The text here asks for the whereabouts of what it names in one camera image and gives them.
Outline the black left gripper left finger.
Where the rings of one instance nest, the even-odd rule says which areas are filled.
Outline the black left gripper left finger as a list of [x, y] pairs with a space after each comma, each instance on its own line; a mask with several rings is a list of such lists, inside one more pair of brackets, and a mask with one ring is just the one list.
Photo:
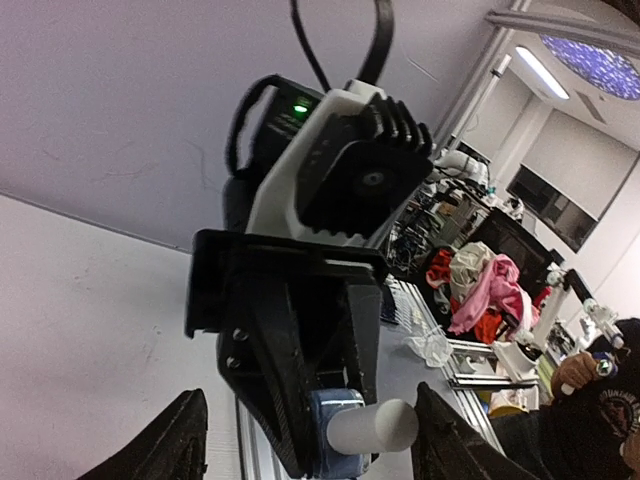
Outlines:
[[83, 479], [202, 479], [208, 407], [200, 389], [181, 392], [135, 438]]

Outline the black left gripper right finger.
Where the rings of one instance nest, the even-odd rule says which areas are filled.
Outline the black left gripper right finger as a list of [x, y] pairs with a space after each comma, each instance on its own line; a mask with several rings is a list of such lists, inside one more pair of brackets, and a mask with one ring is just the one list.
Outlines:
[[525, 480], [533, 474], [499, 453], [436, 391], [417, 386], [419, 421], [412, 445], [415, 480]]

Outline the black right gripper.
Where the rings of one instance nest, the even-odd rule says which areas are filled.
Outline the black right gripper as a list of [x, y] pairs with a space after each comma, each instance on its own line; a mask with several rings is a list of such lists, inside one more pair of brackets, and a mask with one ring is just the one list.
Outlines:
[[306, 337], [320, 306], [343, 302], [347, 386], [375, 404], [380, 287], [388, 274], [376, 249], [211, 229], [193, 237], [185, 335], [219, 333], [219, 372], [290, 475], [313, 470]]

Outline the blue nail polish bottle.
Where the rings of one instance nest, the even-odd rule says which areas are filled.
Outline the blue nail polish bottle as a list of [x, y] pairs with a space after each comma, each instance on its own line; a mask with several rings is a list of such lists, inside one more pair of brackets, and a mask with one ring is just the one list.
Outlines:
[[314, 479], [356, 479], [371, 464], [371, 453], [349, 447], [351, 437], [344, 427], [352, 411], [365, 407], [363, 396], [354, 389], [313, 390], [310, 407], [315, 427], [315, 450], [312, 461]]

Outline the white nail polish cap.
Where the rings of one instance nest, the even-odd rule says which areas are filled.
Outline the white nail polish cap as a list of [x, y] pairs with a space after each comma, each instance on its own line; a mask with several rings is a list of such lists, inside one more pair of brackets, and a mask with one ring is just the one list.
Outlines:
[[329, 445], [343, 455], [401, 452], [417, 439], [419, 420], [401, 399], [342, 410], [328, 422]]

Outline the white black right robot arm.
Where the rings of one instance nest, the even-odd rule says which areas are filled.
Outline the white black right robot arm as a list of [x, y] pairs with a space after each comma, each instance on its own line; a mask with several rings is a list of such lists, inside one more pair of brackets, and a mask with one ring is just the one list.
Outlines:
[[273, 76], [276, 92], [247, 167], [225, 188], [226, 227], [193, 239], [185, 332], [213, 333], [217, 361], [287, 474], [320, 460], [321, 393], [377, 400], [383, 259], [359, 237], [315, 233], [294, 214], [297, 172], [324, 123], [358, 113], [378, 89], [327, 95]]

